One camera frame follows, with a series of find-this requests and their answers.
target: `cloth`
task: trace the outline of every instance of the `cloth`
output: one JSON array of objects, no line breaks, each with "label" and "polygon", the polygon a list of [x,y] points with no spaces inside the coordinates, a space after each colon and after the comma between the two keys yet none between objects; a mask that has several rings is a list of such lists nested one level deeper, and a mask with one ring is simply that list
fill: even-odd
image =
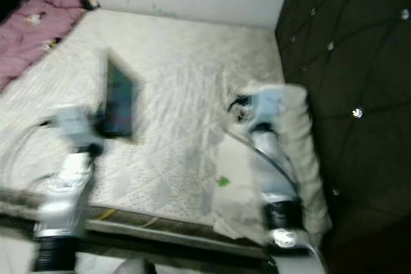
[{"label": "cloth", "polygon": [[[319,161],[313,147],[307,92],[296,85],[276,87],[281,92],[277,101],[280,112],[272,124],[279,136],[279,145],[295,172],[303,205],[303,225],[313,245],[318,246],[323,235],[331,228],[331,220],[322,191]],[[241,124],[230,124],[227,131],[245,139]],[[218,149],[217,179],[224,178],[229,184],[217,185],[215,188],[214,231],[233,239],[246,237],[263,244],[265,231],[252,155],[250,148],[230,134],[225,134]]]},{"label": "cloth", "polygon": [[85,13],[82,0],[27,0],[0,26],[0,92],[59,43]]}]

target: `quilted mattress cover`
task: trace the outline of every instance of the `quilted mattress cover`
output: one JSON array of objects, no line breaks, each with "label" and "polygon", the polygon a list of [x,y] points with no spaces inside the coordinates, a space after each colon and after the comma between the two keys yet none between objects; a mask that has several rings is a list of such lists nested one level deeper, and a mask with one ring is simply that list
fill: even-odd
[{"label": "quilted mattress cover", "polygon": [[[118,211],[88,227],[148,238],[158,238],[150,229],[171,231],[165,241],[208,230],[217,241],[228,241],[211,231],[225,101],[250,81],[282,80],[270,30],[89,12],[61,45],[0,95],[0,157],[22,130],[52,115],[55,107],[98,106],[105,75],[101,56],[108,47],[143,83],[140,139],[107,141],[91,203],[94,217],[106,209]],[[33,218],[47,180],[33,181],[58,170],[68,150],[57,129],[37,130],[12,167],[2,165],[0,212]]]}]

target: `floor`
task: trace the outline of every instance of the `floor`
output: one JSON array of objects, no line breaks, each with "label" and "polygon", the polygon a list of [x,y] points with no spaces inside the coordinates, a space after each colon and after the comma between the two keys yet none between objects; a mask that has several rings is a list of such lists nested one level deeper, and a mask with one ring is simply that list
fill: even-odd
[{"label": "floor", "polygon": [[[34,249],[35,243],[27,240],[17,229],[0,227],[0,273],[29,273]],[[95,254],[79,253],[76,274],[113,274],[125,259],[136,257],[139,256],[135,252],[115,248],[100,250]],[[148,260],[153,258],[159,261],[159,263],[155,262],[158,274],[258,274],[257,271],[215,266],[203,262],[183,261],[154,255],[145,255],[144,257]]]}]

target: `white mattress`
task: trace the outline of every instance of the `white mattress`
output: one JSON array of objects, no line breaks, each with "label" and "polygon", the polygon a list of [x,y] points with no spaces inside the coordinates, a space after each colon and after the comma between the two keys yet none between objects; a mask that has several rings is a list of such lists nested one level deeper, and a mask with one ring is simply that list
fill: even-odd
[{"label": "white mattress", "polygon": [[[137,144],[109,140],[98,162],[94,205],[212,225],[215,150],[227,89],[282,79],[266,29],[97,10],[0,95],[0,155],[21,131],[65,103],[96,108],[101,50],[113,48],[144,81]],[[26,188],[59,169],[67,141],[41,128],[2,170],[1,186]],[[36,188],[41,193],[46,183]]]}]

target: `rhinestone button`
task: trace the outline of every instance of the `rhinestone button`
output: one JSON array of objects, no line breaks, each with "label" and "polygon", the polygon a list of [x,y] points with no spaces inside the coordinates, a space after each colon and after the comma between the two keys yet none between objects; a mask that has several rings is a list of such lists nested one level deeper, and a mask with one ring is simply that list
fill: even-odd
[{"label": "rhinestone button", "polygon": [[401,10],[401,19],[403,19],[404,21],[409,21],[411,19],[411,10]]},{"label": "rhinestone button", "polygon": [[363,115],[362,109],[356,108],[352,111],[353,117],[355,118],[361,118]]},{"label": "rhinestone button", "polygon": [[327,49],[329,51],[332,51],[334,49],[334,42],[333,41],[331,41],[330,43],[327,44]]}]

